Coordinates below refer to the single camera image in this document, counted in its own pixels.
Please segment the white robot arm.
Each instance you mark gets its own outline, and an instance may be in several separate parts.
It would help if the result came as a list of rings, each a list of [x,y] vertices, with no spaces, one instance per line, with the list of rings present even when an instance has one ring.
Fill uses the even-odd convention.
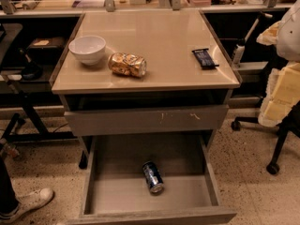
[[[268,75],[258,122],[271,128],[281,123],[300,101],[300,0],[280,21],[259,34],[257,42],[275,45],[277,55],[288,61],[284,68],[272,68]]]

